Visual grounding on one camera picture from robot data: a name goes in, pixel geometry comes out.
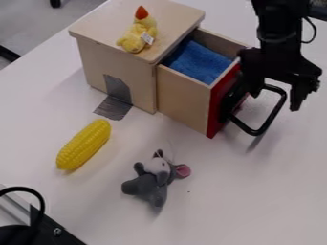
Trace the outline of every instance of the yellow duck toy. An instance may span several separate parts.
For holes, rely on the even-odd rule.
[[[149,15],[143,6],[139,6],[136,13],[133,26],[125,33],[125,35],[117,40],[117,45],[121,46],[129,53],[138,53],[146,45],[142,38],[144,33],[147,33],[152,38],[157,36],[157,22]]]

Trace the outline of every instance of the stuffed mouse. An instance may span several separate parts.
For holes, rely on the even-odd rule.
[[[135,195],[150,203],[152,207],[161,208],[167,198],[167,189],[176,178],[190,175],[187,165],[175,166],[164,158],[164,152],[157,150],[151,161],[134,164],[138,177],[122,183],[121,190],[128,195]]]

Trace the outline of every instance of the pink inner ear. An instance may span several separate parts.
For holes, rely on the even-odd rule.
[[[180,178],[186,178],[191,174],[191,169],[187,165],[176,166],[177,175]]]

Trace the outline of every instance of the plush toy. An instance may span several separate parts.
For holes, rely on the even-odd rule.
[[[146,42],[152,44],[156,36],[156,20],[149,15],[143,6],[139,6],[135,13],[133,26],[122,38],[117,40],[116,44],[129,53],[138,53],[145,47]]]
[[[168,185],[176,178],[186,178],[190,175],[187,165],[175,166],[164,158],[162,150],[154,153],[153,158],[146,164],[134,164],[138,177],[121,185],[123,193],[135,195],[150,203],[154,208],[164,206],[167,198]]]

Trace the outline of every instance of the blue towel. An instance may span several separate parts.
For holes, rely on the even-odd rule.
[[[210,85],[231,64],[226,57],[217,54],[201,44],[183,41],[163,65]]]

